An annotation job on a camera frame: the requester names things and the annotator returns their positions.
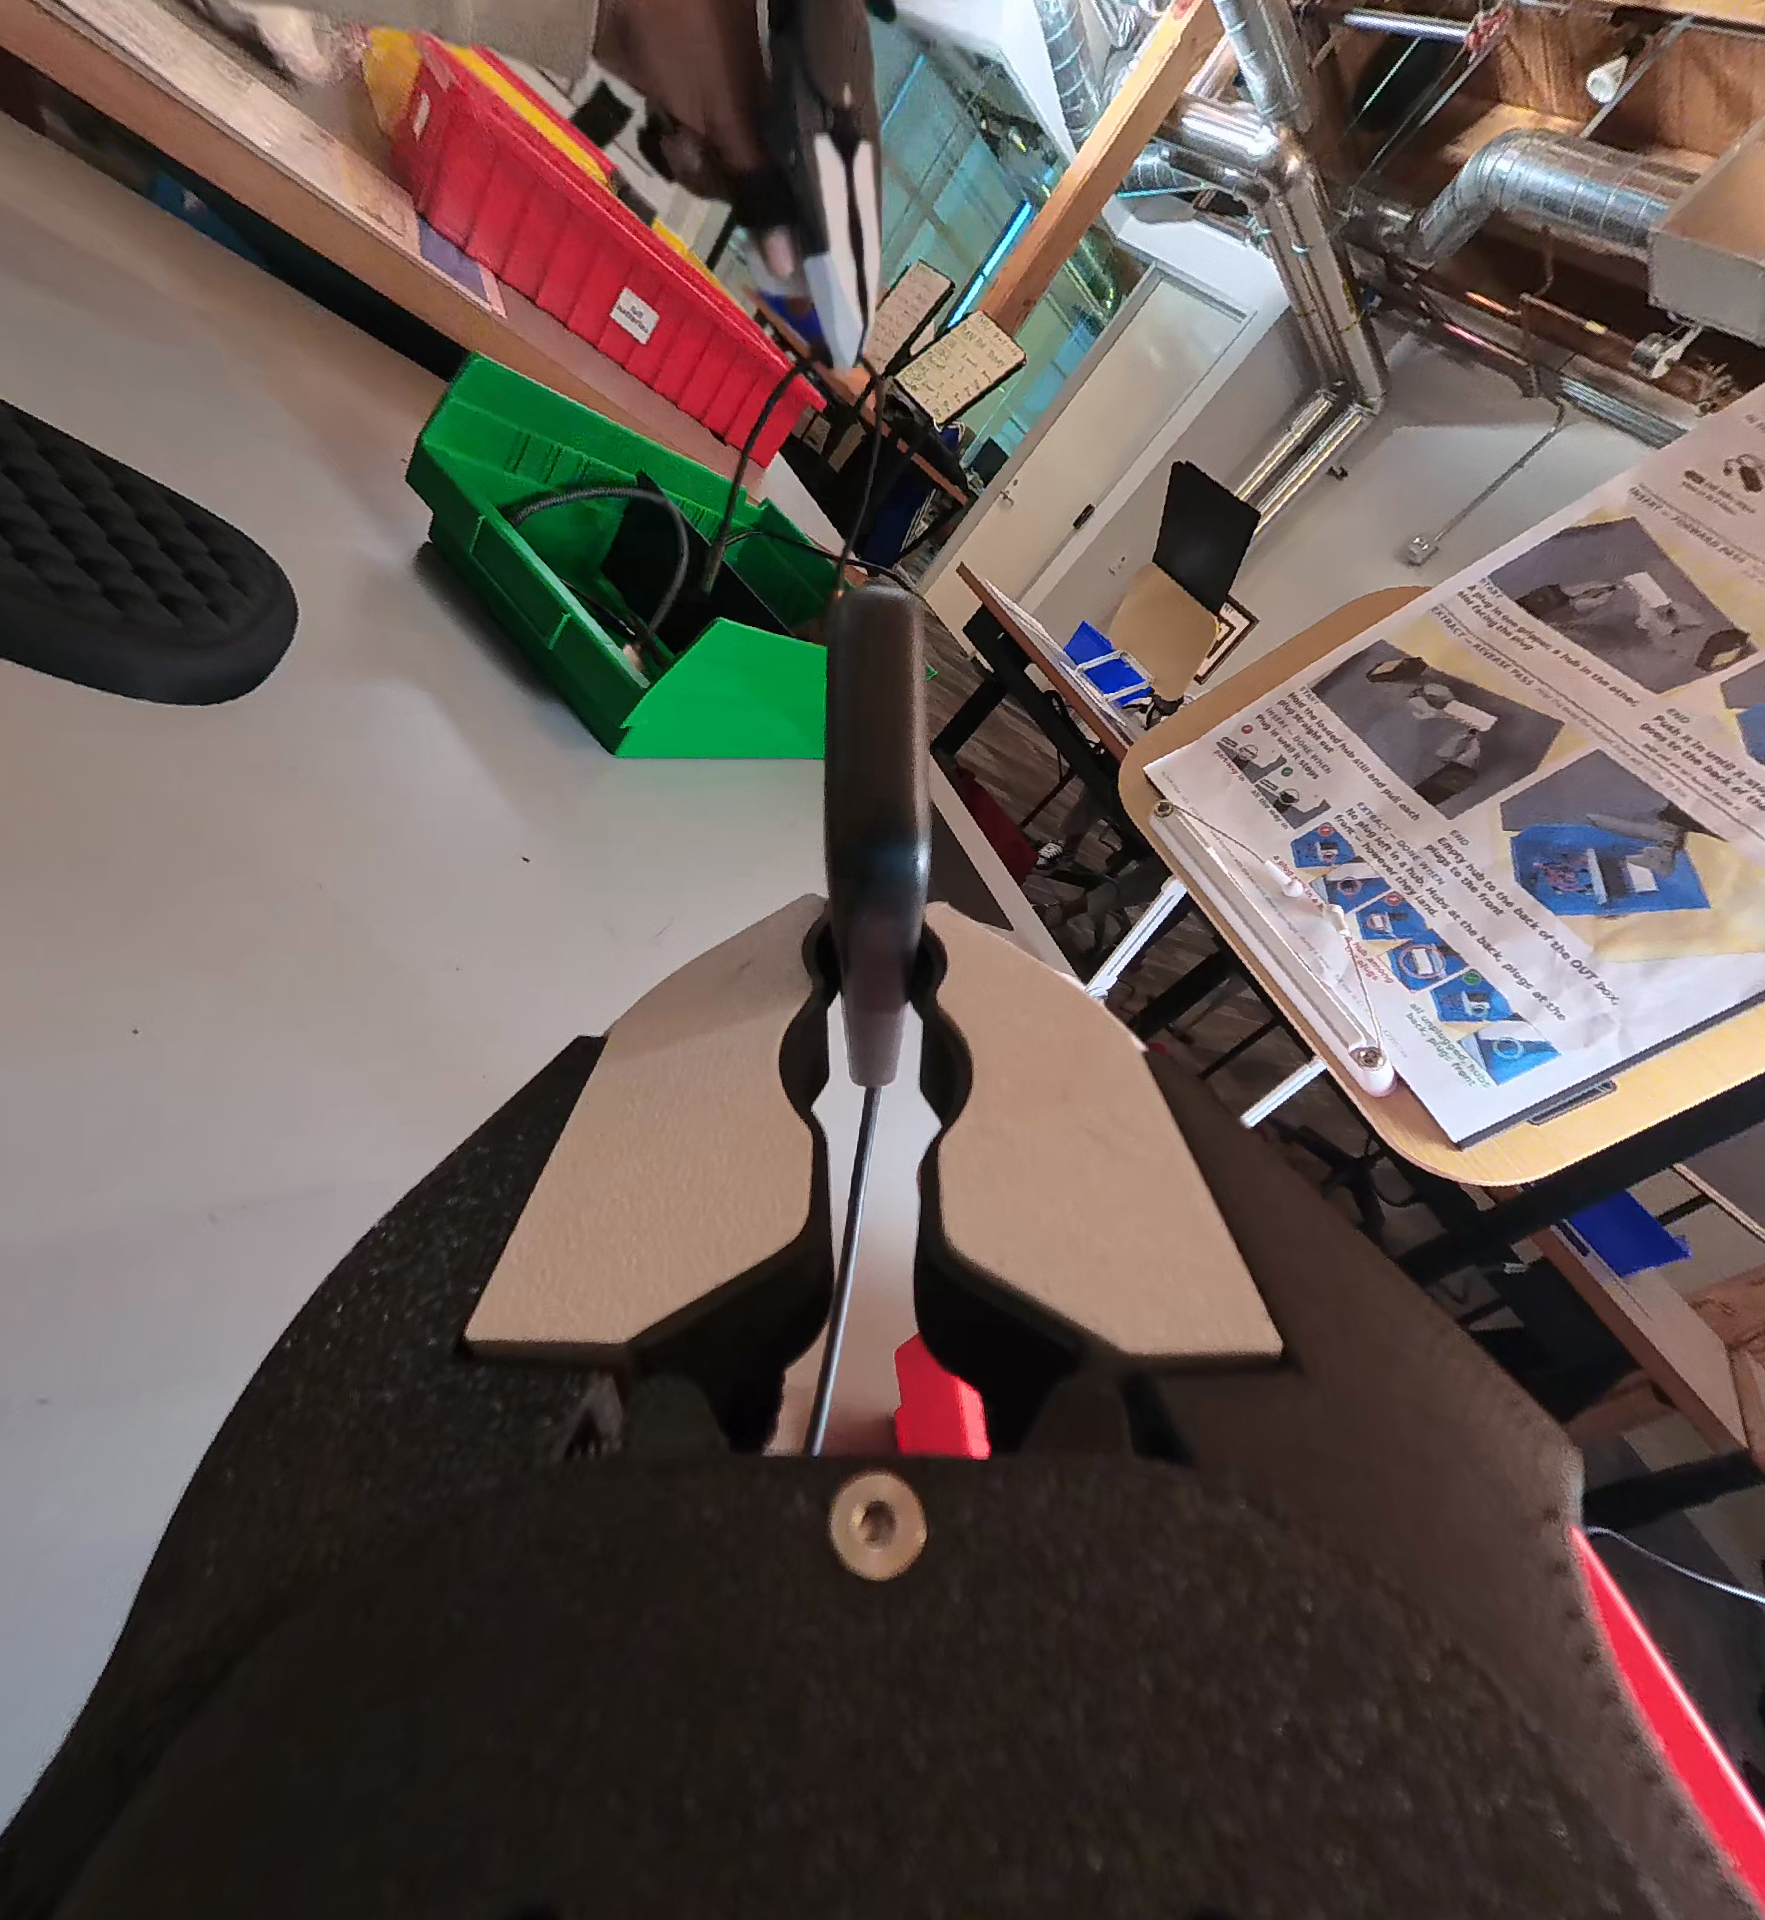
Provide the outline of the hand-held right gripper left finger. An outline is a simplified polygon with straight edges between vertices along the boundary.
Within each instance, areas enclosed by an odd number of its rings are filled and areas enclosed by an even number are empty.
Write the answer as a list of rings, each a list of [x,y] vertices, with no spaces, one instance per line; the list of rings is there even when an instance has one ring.
[[[813,1096],[786,1089],[782,1047],[825,905],[764,916],[607,1029],[466,1325],[477,1355],[637,1360],[805,1236]]]

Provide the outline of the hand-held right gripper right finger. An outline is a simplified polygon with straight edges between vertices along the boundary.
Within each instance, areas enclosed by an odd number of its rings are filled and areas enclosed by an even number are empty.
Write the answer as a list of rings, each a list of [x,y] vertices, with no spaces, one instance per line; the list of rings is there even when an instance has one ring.
[[[917,1331],[952,1374],[1280,1358],[1145,1049],[1068,974],[949,905],[925,923]]]

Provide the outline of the red plastic bin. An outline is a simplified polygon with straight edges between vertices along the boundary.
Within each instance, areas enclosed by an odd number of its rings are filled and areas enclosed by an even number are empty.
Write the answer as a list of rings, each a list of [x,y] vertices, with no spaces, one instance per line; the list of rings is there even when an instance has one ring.
[[[896,1378],[898,1453],[991,1457],[981,1393],[939,1368],[923,1337],[898,1348]],[[1568,1543],[1588,1584],[1588,1610],[1614,1664],[1614,1677],[1635,1703],[1641,1733],[1765,1913],[1764,1806],[1587,1533],[1570,1528]]]

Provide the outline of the green plastic bin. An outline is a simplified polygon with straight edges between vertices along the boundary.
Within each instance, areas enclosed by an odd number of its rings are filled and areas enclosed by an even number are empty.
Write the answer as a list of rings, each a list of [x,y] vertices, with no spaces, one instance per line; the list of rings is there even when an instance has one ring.
[[[781,611],[822,614],[822,647],[731,623],[673,655],[606,581],[648,473]],[[727,471],[687,459],[487,355],[468,355],[417,435],[409,485],[430,543],[533,675],[624,757],[820,760],[826,623],[840,556]]]

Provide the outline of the slim black usb hub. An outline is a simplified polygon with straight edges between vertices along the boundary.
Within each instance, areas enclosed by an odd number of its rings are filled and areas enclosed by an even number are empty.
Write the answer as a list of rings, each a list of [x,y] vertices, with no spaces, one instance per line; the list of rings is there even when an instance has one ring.
[[[825,876],[846,1060],[896,1082],[934,864],[923,609],[891,583],[846,591],[826,630]]]

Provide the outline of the person's left hand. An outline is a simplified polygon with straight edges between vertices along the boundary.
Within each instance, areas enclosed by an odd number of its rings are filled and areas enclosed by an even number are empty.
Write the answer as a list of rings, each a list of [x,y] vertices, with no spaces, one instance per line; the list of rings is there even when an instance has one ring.
[[[596,59],[726,172],[764,168],[770,69],[759,2],[607,2]]]

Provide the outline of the background document board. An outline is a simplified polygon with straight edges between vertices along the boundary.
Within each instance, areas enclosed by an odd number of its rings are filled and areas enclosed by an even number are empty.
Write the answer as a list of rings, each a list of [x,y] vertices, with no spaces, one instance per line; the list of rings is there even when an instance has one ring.
[[[946,272],[925,260],[910,263],[875,310],[857,364],[873,373],[896,372],[936,335],[952,295],[956,284]]]
[[[1003,388],[1029,358],[988,312],[968,312],[893,376],[896,395],[944,427]]]

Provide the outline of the wooden support column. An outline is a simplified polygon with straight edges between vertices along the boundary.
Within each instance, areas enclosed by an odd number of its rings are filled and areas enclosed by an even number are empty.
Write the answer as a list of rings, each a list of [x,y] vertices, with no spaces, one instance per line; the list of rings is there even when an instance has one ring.
[[[1138,59],[1088,139],[983,291],[979,312],[1012,341],[1122,190],[1136,160],[1158,138],[1169,113],[1181,107],[1221,37],[1221,18],[1204,2],[1171,5],[1145,37]]]

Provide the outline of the long red storage bin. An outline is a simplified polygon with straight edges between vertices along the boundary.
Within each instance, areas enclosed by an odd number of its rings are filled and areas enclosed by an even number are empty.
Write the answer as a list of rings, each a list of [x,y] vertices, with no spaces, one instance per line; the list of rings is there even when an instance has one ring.
[[[603,150],[491,52],[416,34],[389,144],[428,228],[754,465],[826,408],[736,300],[624,200]]]

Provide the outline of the black bin divider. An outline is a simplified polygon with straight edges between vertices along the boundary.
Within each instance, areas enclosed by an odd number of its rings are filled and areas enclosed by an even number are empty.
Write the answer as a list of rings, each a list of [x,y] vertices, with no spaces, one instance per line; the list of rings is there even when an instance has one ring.
[[[714,619],[710,543],[656,479],[637,473],[631,486],[606,552],[606,581],[637,626],[679,655]]]

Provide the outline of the yellow storage bin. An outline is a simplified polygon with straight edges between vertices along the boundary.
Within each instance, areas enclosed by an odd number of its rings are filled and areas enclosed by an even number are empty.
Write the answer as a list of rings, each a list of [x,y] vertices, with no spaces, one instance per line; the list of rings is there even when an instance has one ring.
[[[393,139],[416,94],[416,79],[425,62],[421,39],[400,28],[368,28],[360,62],[376,125],[384,138]],[[512,63],[491,50],[466,46],[454,50],[452,62],[583,172],[615,186],[617,166],[606,150],[567,120],[546,97],[538,94]]]

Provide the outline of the background black board stand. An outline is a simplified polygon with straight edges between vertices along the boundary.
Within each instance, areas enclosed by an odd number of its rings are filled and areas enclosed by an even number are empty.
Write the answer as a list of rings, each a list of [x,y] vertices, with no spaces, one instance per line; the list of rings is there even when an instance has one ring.
[[[1169,471],[1155,550],[1110,619],[1110,640],[1151,689],[1151,711],[1182,707],[1220,649],[1224,609],[1261,514],[1204,468],[1177,459]]]

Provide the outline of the white document stand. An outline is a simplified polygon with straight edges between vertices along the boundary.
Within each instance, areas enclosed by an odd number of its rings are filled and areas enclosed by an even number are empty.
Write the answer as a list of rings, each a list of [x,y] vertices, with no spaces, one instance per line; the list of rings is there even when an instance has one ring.
[[[1169,869],[1182,900],[1212,926],[1231,969],[1268,998],[1283,1030],[1307,1049],[1301,1082],[1324,1075],[1395,1153],[1461,1185],[1519,1189],[1541,1185],[1623,1149],[1635,1171],[1620,1173],[1614,1182],[1633,1185],[1649,1168],[1686,1157],[1765,1117],[1765,1000],[1673,1041],[1654,1058],[1620,1069],[1609,1088],[1566,1098],[1549,1117],[1521,1121],[1481,1142],[1455,1145],[1412,1093],[1372,1096],[1362,1089],[1346,1060],[1315,1034],[1293,989],[1278,982],[1243,933],[1231,926],[1226,909],[1210,905],[1186,874],[1176,850],[1174,821],[1158,817],[1160,798],[1149,782],[1149,767],[1158,756],[1214,732],[1238,707],[1270,697],[1283,681],[1327,662],[1340,645],[1374,630],[1421,597],[1416,587],[1366,591],[1264,659],[1212,681],[1127,747],[1118,767],[1122,803]]]

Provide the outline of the printed instruction sheet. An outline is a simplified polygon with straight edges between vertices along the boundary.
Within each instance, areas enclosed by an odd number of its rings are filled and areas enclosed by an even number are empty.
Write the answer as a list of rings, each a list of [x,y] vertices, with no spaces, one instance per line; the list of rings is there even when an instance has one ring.
[[[1765,1004],[1765,384],[1163,732],[1174,869],[1454,1147]]]

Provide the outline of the black wrist rest pad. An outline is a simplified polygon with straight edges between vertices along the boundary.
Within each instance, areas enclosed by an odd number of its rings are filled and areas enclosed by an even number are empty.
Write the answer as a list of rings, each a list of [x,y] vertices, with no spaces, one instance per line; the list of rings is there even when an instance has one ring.
[[[269,550],[0,397],[0,659],[214,707],[258,691],[295,636],[298,594]]]

